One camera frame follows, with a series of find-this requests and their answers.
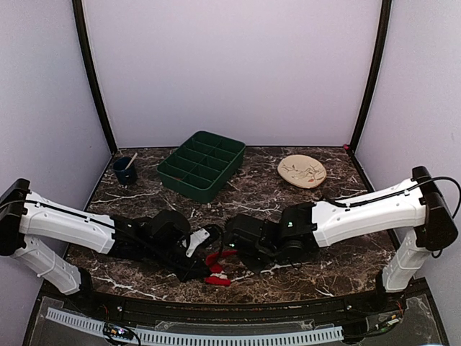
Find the red sock plain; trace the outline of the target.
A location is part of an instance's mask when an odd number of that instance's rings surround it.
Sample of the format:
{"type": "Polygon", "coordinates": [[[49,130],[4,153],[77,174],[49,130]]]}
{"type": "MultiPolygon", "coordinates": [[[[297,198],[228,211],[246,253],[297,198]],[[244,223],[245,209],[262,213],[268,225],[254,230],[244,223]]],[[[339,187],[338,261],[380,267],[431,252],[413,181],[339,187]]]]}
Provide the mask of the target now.
{"type": "Polygon", "coordinates": [[[237,251],[225,250],[222,252],[216,252],[207,256],[205,264],[210,269],[211,274],[204,279],[204,282],[208,285],[224,286],[228,287],[231,281],[228,279],[223,266],[219,263],[219,260],[231,257],[237,254],[237,251]]]}

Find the green compartment tray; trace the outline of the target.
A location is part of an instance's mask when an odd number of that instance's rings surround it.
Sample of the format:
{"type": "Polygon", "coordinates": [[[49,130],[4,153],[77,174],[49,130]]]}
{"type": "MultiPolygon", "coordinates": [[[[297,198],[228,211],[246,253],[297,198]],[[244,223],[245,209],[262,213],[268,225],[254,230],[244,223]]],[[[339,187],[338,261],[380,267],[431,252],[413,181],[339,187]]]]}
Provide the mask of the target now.
{"type": "Polygon", "coordinates": [[[211,202],[243,163],[246,144],[197,131],[157,167],[164,187],[198,203],[211,202]]]}

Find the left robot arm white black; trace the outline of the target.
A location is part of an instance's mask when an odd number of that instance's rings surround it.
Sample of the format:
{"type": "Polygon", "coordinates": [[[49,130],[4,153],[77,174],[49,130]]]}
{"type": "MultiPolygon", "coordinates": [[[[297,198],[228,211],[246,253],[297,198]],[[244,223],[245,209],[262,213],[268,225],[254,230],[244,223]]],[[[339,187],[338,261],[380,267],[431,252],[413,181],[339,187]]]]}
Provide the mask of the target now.
{"type": "Polygon", "coordinates": [[[11,257],[47,280],[86,314],[96,314],[101,297],[92,291],[89,272],[58,256],[42,238],[57,239],[124,260],[153,260],[182,282],[211,276],[198,254],[221,239],[223,230],[208,224],[196,231],[179,212],[126,218],[87,213],[43,198],[26,179],[1,195],[1,256],[11,257]]]}

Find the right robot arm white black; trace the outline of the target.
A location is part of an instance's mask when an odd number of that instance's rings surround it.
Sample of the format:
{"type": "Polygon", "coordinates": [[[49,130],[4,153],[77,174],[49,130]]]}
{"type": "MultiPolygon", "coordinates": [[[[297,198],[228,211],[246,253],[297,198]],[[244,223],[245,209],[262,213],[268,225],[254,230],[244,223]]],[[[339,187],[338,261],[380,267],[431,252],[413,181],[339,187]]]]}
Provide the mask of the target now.
{"type": "Polygon", "coordinates": [[[375,313],[384,312],[404,291],[429,255],[455,242],[459,231],[455,212],[426,167],[387,189],[343,200],[291,205],[278,222],[245,214],[225,223],[224,243],[234,248],[253,272],[270,263],[297,262],[320,248],[389,229],[409,231],[377,279],[378,289],[367,298],[375,313]]]}

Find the beige patterned plate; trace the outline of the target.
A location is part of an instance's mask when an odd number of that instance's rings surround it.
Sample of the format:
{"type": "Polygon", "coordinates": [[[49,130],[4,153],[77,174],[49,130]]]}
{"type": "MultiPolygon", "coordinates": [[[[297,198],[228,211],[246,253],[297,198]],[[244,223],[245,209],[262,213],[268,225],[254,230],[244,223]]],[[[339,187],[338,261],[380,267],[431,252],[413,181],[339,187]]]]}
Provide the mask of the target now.
{"type": "Polygon", "coordinates": [[[303,189],[316,188],[327,177],[326,168],[322,163],[310,156],[301,154],[283,158],[277,171],[285,181],[303,189]]]}

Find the dark blue cup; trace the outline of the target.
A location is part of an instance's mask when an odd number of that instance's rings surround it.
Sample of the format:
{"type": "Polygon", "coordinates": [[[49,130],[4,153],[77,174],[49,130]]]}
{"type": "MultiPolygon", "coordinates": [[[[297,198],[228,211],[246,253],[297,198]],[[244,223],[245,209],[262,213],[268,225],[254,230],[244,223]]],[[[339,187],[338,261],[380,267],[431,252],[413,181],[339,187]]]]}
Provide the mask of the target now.
{"type": "Polygon", "coordinates": [[[117,181],[123,185],[134,185],[138,180],[135,164],[130,157],[124,156],[112,165],[117,181]]]}

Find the wooden stick in cup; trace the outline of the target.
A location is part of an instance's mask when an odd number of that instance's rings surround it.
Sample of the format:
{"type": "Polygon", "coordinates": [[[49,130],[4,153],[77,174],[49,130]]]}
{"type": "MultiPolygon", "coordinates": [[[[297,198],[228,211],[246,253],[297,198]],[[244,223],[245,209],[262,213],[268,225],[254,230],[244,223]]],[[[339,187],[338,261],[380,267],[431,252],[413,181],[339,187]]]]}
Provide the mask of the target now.
{"type": "Polygon", "coordinates": [[[135,159],[137,158],[137,156],[138,156],[138,153],[136,152],[136,153],[133,155],[133,157],[130,159],[128,165],[125,167],[126,169],[129,169],[129,168],[130,168],[130,166],[133,164],[133,162],[135,161],[135,159]]]}

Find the small circuit board left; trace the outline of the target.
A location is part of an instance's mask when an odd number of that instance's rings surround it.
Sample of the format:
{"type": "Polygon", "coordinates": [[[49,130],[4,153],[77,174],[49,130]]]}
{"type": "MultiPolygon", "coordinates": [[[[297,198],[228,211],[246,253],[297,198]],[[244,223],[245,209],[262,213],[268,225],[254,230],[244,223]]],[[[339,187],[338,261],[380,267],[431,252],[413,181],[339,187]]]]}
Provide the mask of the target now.
{"type": "Polygon", "coordinates": [[[103,326],[102,333],[108,338],[115,338],[116,340],[132,340],[133,333],[125,327],[116,324],[106,323],[103,326]]]}

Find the small circuit board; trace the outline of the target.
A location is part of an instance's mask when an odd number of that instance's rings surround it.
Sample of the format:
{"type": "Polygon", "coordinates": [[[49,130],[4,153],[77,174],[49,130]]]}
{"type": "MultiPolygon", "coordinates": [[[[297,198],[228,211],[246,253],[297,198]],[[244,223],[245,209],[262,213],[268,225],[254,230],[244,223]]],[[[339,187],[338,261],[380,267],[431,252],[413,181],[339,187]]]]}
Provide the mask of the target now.
{"type": "Polygon", "coordinates": [[[115,338],[116,340],[132,340],[133,333],[125,327],[116,324],[106,323],[103,326],[102,333],[108,338],[115,338]]]}
{"type": "Polygon", "coordinates": [[[381,331],[382,329],[387,329],[393,327],[395,324],[400,323],[402,319],[401,315],[398,314],[393,314],[389,316],[386,320],[380,321],[375,325],[375,330],[376,331],[381,331]]]}

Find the small circuit board right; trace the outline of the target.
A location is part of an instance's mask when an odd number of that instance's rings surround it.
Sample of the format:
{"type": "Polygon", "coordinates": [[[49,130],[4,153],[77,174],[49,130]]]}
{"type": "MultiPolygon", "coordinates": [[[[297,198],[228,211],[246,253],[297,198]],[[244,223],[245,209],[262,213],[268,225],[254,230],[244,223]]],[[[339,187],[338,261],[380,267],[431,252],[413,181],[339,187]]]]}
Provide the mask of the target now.
{"type": "Polygon", "coordinates": [[[395,324],[400,323],[402,319],[401,315],[398,314],[393,314],[389,316],[386,320],[380,321],[375,325],[375,330],[376,331],[381,331],[382,329],[387,329],[393,327],[395,324]]]}

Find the black front rail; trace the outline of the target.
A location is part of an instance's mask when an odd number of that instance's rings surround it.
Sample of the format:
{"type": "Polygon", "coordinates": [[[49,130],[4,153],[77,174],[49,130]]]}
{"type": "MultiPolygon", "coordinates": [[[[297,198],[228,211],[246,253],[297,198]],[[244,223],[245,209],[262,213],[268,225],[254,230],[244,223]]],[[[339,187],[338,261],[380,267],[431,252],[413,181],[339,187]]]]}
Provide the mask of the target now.
{"type": "Polygon", "coordinates": [[[268,324],[312,319],[316,324],[352,324],[368,316],[402,311],[432,321],[439,319],[425,279],[412,280],[405,293],[379,296],[375,290],[346,296],[300,299],[283,298],[279,292],[236,293],[234,287],[199,285],[196,288],[170,288],[158,297],[130,288],[115,288],[111,293],[94,290],[75,297],[65,296],[45,283],[35,300],[32,315],[38,317],[47,307],[56,306],[89,317],[108,318],[129,325],[152,325],[161,320],[204,324],[268,324]],[[192,302],[180,298],[191,293],[192,302]]]}

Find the left black frame post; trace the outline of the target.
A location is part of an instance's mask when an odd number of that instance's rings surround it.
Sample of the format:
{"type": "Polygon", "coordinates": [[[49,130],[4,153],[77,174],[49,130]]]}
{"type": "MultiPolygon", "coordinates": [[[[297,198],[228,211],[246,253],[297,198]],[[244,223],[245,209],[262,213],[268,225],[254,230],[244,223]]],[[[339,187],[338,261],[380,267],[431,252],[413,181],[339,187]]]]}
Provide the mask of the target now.
{"type": "Polygon", "coordinates": [[[111,155],[114,155],[117,150],[117,144],[115,141],[114,134],[109,124],[109,117],[104,105],[102,92],[99,86],[97,77],[97,70],[94,65],[94,59],[89,42],[89,34],[86,26],[85,14],[84,14],[84,3],[81,0],[72,0],[73,17],[76,26],[76,32],[79,40],[79,46],[81,51],[82,61],[86,72],[86,78],[89,83],[91,96],[94,102],[95,109],[99,123],[102,127],[105,141],[109,148],[111,155]]]}

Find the black frame post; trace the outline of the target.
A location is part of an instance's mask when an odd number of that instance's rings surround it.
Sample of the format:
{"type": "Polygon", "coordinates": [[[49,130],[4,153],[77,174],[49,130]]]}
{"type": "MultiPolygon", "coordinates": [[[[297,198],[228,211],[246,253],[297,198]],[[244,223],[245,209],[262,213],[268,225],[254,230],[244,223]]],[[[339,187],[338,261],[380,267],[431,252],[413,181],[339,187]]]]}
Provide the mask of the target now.
{"type": "Polygon", "coordinates": [[[94,102],[95,109],[99,123],[102,127],[105,141],[109,148],[111,155],[114,155],[117,150],[117,144],[115,141],[114,134],[109,124],[109,117],[104,105],[102,92],[99,86],[97,77],[97,70],[94,65],[94,59],[89,42],[89,34],[86,26],[85,14],[84,14],[84,3],[81,0],[72,0],[73,17],[76,26],[76,32],[79,40],[79,46],[81,51],[82,61],[86,72],[86,78],[89,83],[91,96],[94,102]]]}
{"type": "Polygon", "coordinates": [[[362,137],[364,127],[367,121],[367,116],[369,114],[370,107],[372,104],[372,98],[375,93],[375,87],[377,85],[377,80],[382,63],[382,57],[385,49],[386,38],[388,35],[392,3],[393,2],[391,0],[381,1],[380,16],[377,25],[377,34],[372,53],[370,69],[367,77],[367,83],[364,88],[364,94],[359,108],[357,121],[354,126],[354,131],[352,133],[352,138],[348,145],[348,152],[350,156],[354,156],[358,149],[359,142],[362,137]]]}

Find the right black frame post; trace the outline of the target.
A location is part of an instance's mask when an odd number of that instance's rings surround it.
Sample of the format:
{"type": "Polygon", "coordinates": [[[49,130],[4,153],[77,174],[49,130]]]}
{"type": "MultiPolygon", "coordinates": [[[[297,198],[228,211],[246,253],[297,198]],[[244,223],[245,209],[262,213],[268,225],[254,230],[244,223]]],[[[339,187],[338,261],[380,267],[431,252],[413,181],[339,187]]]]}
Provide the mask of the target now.
{"type": "Polygon", "coordinates": [[[362,137],[364,127],[367,121],[367,116],[369,114],[370,107],[372,104],[372,98],[375,93],[375,87],[377,85],[377,80],[382,63],[382,57],[385,49],[386,38],[388,35],[392,3],[393,2],[391,0],[381,1],[380,16],[377,25],[377,34],[372,53],[370,69],[367,77],[367,83],[364,88],[364,94],[359,108],[357,121],[354,126],[354,131],[352,133],[352,138],[348,145],[348,152],[350,156],[354,156],[358,149],[359,142],[362,137]]]}

